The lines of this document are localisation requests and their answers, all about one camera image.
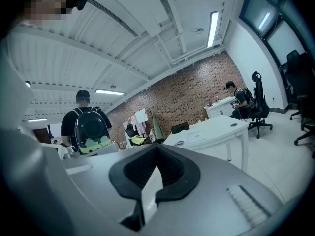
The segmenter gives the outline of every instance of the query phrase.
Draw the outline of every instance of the fluorescent light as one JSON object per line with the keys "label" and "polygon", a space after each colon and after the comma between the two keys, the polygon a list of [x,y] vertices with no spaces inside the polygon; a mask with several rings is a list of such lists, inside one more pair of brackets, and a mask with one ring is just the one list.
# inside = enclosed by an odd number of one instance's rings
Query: fluorescent light
{"label": "fluorescent light", "polygon": [[102,90],[102,89],[97,89],[95,91],[96,93],[105,93],[105,94],[114,94],[114,95],[123,95],[123,92],[114,92],[114,91],[108,91],[108,90]]}
{"label": "fluorescent light", "polygon": [[218,17],[219,17],[218,12],[212,12],[210,15],[210,31],[209,31],[209,39],[208,39],[207,47],[212,46],[213,40],[215,39],[215,34],[216,34],[216,29],[217,29],[217,24],[218,24]]}
{"label": "fluorescent light", "polygon": [[267,14],[266,14],[266,16],[264,17],[264,19],[262,20],[262,22],[261,22],[261,24],[260,24],[260,26],[258,27],[258,29],[261,29],[262,28],[262,26],[264,25],[264,23],[267,21],[267,18],[270,16],[270,12],[268,12]]}
{"label": "fluorescent light", "polygon": [[43,121],[43,120],[47,120],[47,118],[42,118],[42,119],[32,119],[32,120],[28,120],[28,122]]}

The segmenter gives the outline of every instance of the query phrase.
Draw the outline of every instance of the man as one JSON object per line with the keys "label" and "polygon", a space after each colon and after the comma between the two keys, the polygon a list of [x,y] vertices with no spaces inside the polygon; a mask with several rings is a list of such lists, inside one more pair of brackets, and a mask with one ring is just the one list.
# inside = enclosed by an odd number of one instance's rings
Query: man
{"label": "man", "polygon": [[[55,19],[56,15],[69,13],[76,6],[78,0],[14,0],[10,9],[1,11],[0,39],[19,23],[42,24],[48,19]],[[0,0],[0,7],[6,8],[7,0]]]}
{"label": "man", "polygon": [[240,89],[238,89],[233,81],[228,81],[226,83],[226,89],[229,91],[229,93],[234,94],[235,96],[235,110],[232,112],[232,115],[230,117],[235,119],[244,119],[248,118],[248,112],[245,109],[240,109],[241,107],[247,106],[247,101],[244,95],[244,92]]}
{"label": "man", "polygon": [[[90,103],[89,92],[86,90],[78,91],[76,100],[78,108],[71,110],[63,118],[63,122],[61,124],[61,141],[68,146],[73,145],[78,149],[77,141],[74,135],[74,126],[79,114],[91,110],[91,108],[88,107]],[[112,125],[106,114],[102,110],[96,108],[93,108],[93,111],[99,113],[103,117],[107,130],[110,130]]]}

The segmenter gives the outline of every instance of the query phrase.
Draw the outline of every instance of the white ceiling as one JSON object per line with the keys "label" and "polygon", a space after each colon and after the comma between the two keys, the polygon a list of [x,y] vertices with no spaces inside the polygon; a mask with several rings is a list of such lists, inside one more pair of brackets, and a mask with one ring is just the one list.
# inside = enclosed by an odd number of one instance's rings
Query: white ceiling
{"label": "white ceiling", "polygon": [[[46,124],[61,122],[75,107],[79,89],[88,90],[91,103],[108,112],[169,74],[220,53],[234,4],[234,0],[97,1],[139,36],[87,3],[82,11],[74,9],[65,19],[45,26],[21,24],[7,37],[9,59],[35,92],[25,120],[45,117]],[[219,22],[215,47],[207,49],[213,11],[219,12]],[[196,34],[198,28],[204,32]],[[93,93],[112,84],[124,96]]]}

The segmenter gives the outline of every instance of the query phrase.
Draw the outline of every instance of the brick wall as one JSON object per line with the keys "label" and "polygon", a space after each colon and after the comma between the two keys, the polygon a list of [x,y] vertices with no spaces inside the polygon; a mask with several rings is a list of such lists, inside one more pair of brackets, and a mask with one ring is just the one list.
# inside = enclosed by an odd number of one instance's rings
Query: brick wall
{"label": "brick wall", "polygon": [[[185,121],[189,125],[204,121],[208,117],[204,107],[215,102],[216,96],[218,99],[229,96],[228,91],[223,90],[229,80],[233,80],[237,87],[245,87],[240,72],[226,52],[188,66],[109,112],[107,116],[113,126],[111,139],[117,142],[125,140],[123,123],[134,112],[146,107],[155,113],[165,135],[170,134],[172,126]],[[151,116],[148,119],[147,133],[153,127]]]}

